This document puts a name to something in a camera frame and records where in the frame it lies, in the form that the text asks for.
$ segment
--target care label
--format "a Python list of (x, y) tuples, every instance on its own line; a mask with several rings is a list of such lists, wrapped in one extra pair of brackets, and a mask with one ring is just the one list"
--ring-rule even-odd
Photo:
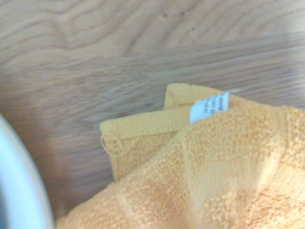
[(197, 101), (191, 109), (190, 123), (208, 118), (217, 112), (229, 110), (230, 92)]

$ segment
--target white object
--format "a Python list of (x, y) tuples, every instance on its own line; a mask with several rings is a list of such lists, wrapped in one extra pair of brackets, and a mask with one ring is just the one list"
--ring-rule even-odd
[(197, 101), (191, 109), (190, 123), (210, 117), (217, 112), (228, 111), (230, 92)]
[(6, 229), (53, 229), (50, 204), (26, 148), (0, 115), (0, 221)]

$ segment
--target wood grain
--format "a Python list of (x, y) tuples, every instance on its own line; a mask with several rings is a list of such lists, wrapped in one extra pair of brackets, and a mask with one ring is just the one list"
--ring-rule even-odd
[(0, 0), (0, 112), (59, 216), (112, 181), (99, 122), (168, 83), (305, 107), (304, 20), (302, 0)]
[(0, 64), (253, 39), (304, 24), (303, 0), (0, 0)]

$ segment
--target towel label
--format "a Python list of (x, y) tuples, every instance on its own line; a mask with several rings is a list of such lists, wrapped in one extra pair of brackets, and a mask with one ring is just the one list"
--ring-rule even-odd
[(230, 92), (197, 101), (191, 109), (190, 123), (210, 117), (217, 112), (228, 111)]

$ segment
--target loose thread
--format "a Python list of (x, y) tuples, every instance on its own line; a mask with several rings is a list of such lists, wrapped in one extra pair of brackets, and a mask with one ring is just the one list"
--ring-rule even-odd
[[(106, 147), (105, 138), (104, 138), (105, 135), (110, 135), (110, 136), (112, 136), (112, 137), (114, 138), (114, 141), (117, 141), (117, 142), (118, 142), (119, 147), (121, 148), (120, 151), (123, 152), (123, 153), (121, 153), (121, 154), (115, 154), (115, 153), (110, 152), (109, 149)], [(139, 139), (137, 139), (136, 141), (134, 141), (134, 143), (133, 143), (128, 149), (126, 149), (126, 148), (124, 147), (124, 145), (122, 144), (121, 140), (120, 140), (116, 135), (111, 134), (110, 132), (107, 132), (107, 133), (103, 132), (102, 135), (101, 135), (101, 144), (102, 144), (103, 148), (105, 149), (105, 151), (106, 151), (107, 154), (109, 154), (109, 155), (111, 155), (111, 156), (113, 156), (113, 157), (120, 157), (120, 156), (126, 155), (126, 154), (135, 146), (135, 144), (137, 144), (138, 141), (139, 141)]]

